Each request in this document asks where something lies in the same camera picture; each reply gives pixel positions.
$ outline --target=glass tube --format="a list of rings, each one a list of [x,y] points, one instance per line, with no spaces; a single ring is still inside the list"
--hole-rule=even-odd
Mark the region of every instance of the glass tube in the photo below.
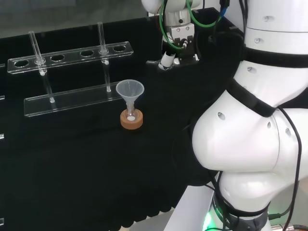
[[[102,64],[103,64],[103,68],[104,68],[106,90],[107,90],[107,92],[111,92],[108,59],[102,59]]]
[[[98,22],[97,23],[97,27],[98,27],[98,34],[99,34],[99,37],[100,37],[100,44],[101,44],[100,53],[101,54],[107,54],[108,53],[108,49],[106,48],[106,44],[105,44],[103,23],[102,22]]]
[[[35,38],[34,31],[29,31],[29,36],[30,36],[34,54],[36,56],[35,63],[39,66],[39,74],[42,76],[44,87],[49,97],[49,101],[51,103],[54,103],[55,100],[54,100],[53,93],[50,87],[50,83],[47,77],[47,68],[44,68],[45,60],[42,58],[40,54],[39,45],[38,45],[37,39]]]

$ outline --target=white cylinder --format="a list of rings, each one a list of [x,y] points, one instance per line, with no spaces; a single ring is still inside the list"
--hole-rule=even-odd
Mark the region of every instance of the white cylinder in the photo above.
[[[245,44],[260,51],[308,54],[308,33],[285,33],[247,28]]]
[[[162,57],[162,60],[160,61],[160,63],[164,66],[164,67],[171,67],[173,64],[173,60],[175,58],[175,55],[169,56],[167,55],[167,53],[165,52],[165,54]]]
[[[143,7],[147,12],[157,13],[163,0],[141,0]],[[189,0],[191,7],[195,8],[200,5],[201,0]],[[185,9],[186,0],[168,0],[166,12],[172,13]]]
[[[308,0],[250,0],[247,27],[278,32],[308,32]]]

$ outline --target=white panel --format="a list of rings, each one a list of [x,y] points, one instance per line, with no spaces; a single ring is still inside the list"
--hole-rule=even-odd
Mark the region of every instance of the white panel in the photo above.
[[[244,30],[243,16],[239,0],[230,0],[230,6],[225,13],[225,17],[241,31]]]
[[[190,0],[192,2],[192,8],[195,8],[200,5],[201,0]],[[169,0],[167,3],[166,11],[167,12],[177,12],[185,8],[186,0]]]
[[[206,186],[188,186],[164,231],[204,231],[213,191]]]
[[[245,43],[248,48],[260,51],[308,54],[308,33],[271,32],[247,28]]]
[[[250,0],[247,27],[308,32],[308,0]]]

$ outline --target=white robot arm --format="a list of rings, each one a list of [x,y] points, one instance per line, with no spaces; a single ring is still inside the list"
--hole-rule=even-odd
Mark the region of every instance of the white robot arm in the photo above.
[[[157,13],[158,9],[163,4],[163,0],[141,0],[143,7],[147,12]],[[200,5],[201,0],[190,0],[192,8]],[[186,0],[169,0],[166,6],[167,13],[176,13],[186,8]]]
[[[142,0],[144,8],[150,13],[158,13],[164,0]],[[191,7],[200,5],[200,0],[190,0]],[[191,23],[191,16],[186,6],[186,0],[168,0],[164,15],[164,24],[166,34],[169,41],[176,46],[185,46],[186,49],[179,51],[180,58],[175,63],[191,63],[197,62],[198,56],[194,51],[194,24]],[[163,37],[163,44],[167,44],[167,40]],[[159,67],[168,70],[172,67],[176,58],[175,51],[166,49],[163,51],[163,57]]]
[[[156,13],[162,1],[142,3],[147,11]],[[200,1],[192,3],[194,7]],[[166,12],[184,8],[185,0],[169,0]],[[251,54],[257,55],[240,63],[234,81],[269,107],[277,108],[294,99],[308,86],[307,10],[307,0],[249,1],[245,44]],[[303,144],[302,179],[308,176],[308,110],[286,112]],[[192,143],[204,167],[224,171],[220,193],[237,210],[263,210],[274,196],[294,183],[298,143],[280,110],[261,116],[226,90],[200,117]],[[216,227],[222,228],[214,210],[212,207],[212,218]],[[255,222],[255,218],[241,219]],[[261,228],[271,230],[269,222]]]

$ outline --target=black fabric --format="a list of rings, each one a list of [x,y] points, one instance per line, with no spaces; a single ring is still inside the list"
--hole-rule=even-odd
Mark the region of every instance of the black fabric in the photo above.
[[[281,54],[246,48],[245,60],[267,66],[308,68],[308,55]]]
[[[235,79],[230,81],[227,91],[232,97],[260,116],[270,117],[276,110],[243,88]]]
[[[209,24],[217,12],[206,9],[196,17]],[[230,26],[222,19],[218,30]],[[145,86],[136,101],[144,124],[135,132],[120,125],[122,100],[24,117],[24,98],[45,94],[40,76],[0,69],[0,95],[5,95],[0,101],[0,133],[5,134],[0,217],[6,231],[117,231],[176,206],[192,181],[174,168],[172,143],[195,112],[202,113],[202,106],[225,90],[239,63],[239,39],[222,36],[216,47],[204,42],[212,30],[198,29],[203,61],[160,72],[145,64],[161,58],[157,17],[104,25],[106,43],[129,41],[134,49],[131,57],[110,60],[111,81],[132,78]],[[47,53],[96,46],[97,33],[96,26],[86,26],[40,33],[37,40]],[[32,54],[28,35],[0,39],[0,63]],[[54,92],[104,81],[99,61],[52,68],[49,76]],[[305,92],[293,104],[307,106],[307,97]]]

